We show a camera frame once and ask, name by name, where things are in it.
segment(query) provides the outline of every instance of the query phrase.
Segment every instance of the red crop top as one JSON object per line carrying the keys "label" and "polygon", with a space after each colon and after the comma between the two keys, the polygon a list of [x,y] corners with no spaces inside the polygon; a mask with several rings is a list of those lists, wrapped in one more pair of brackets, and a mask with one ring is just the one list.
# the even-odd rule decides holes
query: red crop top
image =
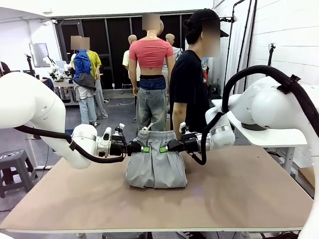
{"label": "red crop top", "polygon": [[161,68],[165,57],[174,54],[172,46],[162,40],[138,40],[130,46],[129,58],[138,61],[141,68]]}

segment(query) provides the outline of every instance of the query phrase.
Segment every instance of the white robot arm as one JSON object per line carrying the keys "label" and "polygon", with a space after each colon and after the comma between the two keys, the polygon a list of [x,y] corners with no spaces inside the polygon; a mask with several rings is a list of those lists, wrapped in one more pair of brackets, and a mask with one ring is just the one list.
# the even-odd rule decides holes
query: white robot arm
{"label": "white robot arm", "polygon": [[[235,137],[225,115],[230,110],[239,121],[246,125],[256,124],[263,128],[274,129],[296,128],[303,132],[311,150],[315,181],[319,184],[319,86],[307,84],[296,86],[298,83],[295,80],[295,76],[292,78],[295,85],[291,89],[289,84],[281,85],[273,78],[265,77],[251,85],[243,94],[226,97],[227,109],[224,109],[224,105],[221,104],[206,112],[207,131],[203,134],[195,134],[196,139],[194,140],[193,138],[192,140],[193,143],[197,141],[198,149],[193,150],[196,148],[194,145],[190,147],[186,144],[183,149],[187,151],[190,148],[192,149],[191,152],[201,152],[201,160],[194,155],[193,158],[199,164],[204,165],[206,162],[204,149],[208,151],[232,145]],[[316,190],[312,211],[299,238],[316,238],[318,231],[319,190]]]}
{"label": "white robot arm", "polygon": [[[26,133],[46,134],[47,137],[42,137],[44,142],[77,169],[89,167],[91,161],[123,161],[123,156],[105,159],[109,154],[120,156],[123,153],[121,149],[126,148],[124,137],[119,135],[124,128],[123,124],[120,124],[114,135],[111,135],[112,130],[108,127],[102,137],[97,136],[92,125],[81,124],[75,127],[71,137],[64,133],[66,110],[63,102],[38,79],[25,73],[13,72],[1,77],[0,84],[0,128],[15,127]],[[28,121],[33,123],[34,129],[24,126]],[[81,150],[70,147],[72,143]]]}

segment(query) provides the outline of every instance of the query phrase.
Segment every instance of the black cap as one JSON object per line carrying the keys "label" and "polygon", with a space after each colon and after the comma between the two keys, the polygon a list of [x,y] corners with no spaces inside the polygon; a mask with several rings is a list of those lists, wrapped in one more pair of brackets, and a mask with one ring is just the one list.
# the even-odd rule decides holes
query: black cap
{"label": "black cap", "polygon": [[[220,29],[220,18],[211,9],[201,9],[197,10],[192,14],[190,19],[188,20],[187,26],[188,27],[196,27],[198,24],[203,27],[203,24],[207,25],[211,28],[219,28]],[[227,37],[229,36],[226,32],[220,30],[220,37]]]}

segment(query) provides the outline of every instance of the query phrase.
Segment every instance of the hand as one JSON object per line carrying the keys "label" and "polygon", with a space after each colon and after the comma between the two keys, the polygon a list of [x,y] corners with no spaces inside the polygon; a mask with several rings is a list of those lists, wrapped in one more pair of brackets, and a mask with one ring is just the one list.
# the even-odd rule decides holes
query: hand
{"label": "hand", "polygon": [[134,88],[133,88],[133,94],[134,94],[135,96],[138,96],[138,92],[139,92],[139,88],[134,87]]}

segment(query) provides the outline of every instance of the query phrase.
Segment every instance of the stool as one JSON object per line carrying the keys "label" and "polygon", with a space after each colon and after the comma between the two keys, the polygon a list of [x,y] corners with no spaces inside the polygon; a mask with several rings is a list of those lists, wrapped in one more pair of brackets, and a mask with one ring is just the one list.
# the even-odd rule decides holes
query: stool
{"label": "stool", "polygon": [[[0,197],[5,198],[5,192],[12,189],[24,187],[28,193],[33,188],[33,179],[37,178],[37,174],[29,160],[28,155],[23,149],[8,151],[0,154],[0,171],[3,173],[3,177],[0,175]],[[21,179],[21,183],[15,183],[13,176],[18,174]]]}

